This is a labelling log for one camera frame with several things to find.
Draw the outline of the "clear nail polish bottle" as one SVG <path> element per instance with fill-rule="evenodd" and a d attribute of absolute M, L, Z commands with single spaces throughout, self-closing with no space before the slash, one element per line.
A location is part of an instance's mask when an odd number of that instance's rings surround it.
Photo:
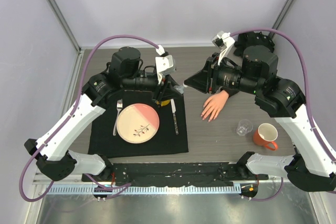
<path fill-rule="evenodd" d="M 175 86 L 174 87 L 180 94 L 184 93 L 184 86 Z"/>

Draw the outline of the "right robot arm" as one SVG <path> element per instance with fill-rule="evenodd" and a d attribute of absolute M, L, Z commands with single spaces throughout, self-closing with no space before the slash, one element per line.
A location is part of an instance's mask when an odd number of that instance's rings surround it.
<path fill-rule="evenodd" d="M 265 174 L 289 179 L 307 192 L 335 190 L 335 163 L 327 157 L 313 128 L 300 87 L 277 76 L 278 56 L 265 46 L 250 46 L 243 52 L 242 65 L 214 53 L 205 66 L 184 84 L 202 93 L 214 94 L 219 88 L 254 95 L 255 105 L 265 111 L 290 136 L 297 153 L 267 156 L 246 152 L 237 162 L 242 179 Z"/>

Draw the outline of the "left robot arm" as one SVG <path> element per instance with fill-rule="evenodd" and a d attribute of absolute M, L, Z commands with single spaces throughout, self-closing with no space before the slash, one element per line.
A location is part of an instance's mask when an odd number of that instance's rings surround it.
<path fill-rule="evenodd" d="M 76 153 L 69 147 L 91 122 L 122 99 L 125 91 L 148 92 L 155 102 L 181 97 L 171 77 L 176 70 L 175 60 L 168 52 L 156 57 L 152 72 L 146 72 L 142 65 L 138 49 L 120 48 L 106 69 L 83 86 L 74 105 L 50 131 L 37 140 L 30 138 L 25 142 L 42 174 L 54 182 L 71 174 L 90 174 L 102 182 L 111 177 L 113 166 L 108 158 Z"/>

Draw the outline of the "black sleeve forearm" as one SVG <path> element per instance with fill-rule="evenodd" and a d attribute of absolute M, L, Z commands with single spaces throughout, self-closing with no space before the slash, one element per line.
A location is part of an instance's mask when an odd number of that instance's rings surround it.
<path fill-rule="evenodd" d="M 224 74 L 220 75 L 224 83 L 220 95 L 229 98 L 241 88 L 245 88 L 247 93 L 255 89 L 264 90 L 275 81 L 278 56 L 274 54 L 275 44 L 268 36 L 261 32 L 243 33 L 234 46 L 234 55 L 242 57 L 243 61 L 241 66 L 229 58 L 220 63 L 224 70 Z"/>

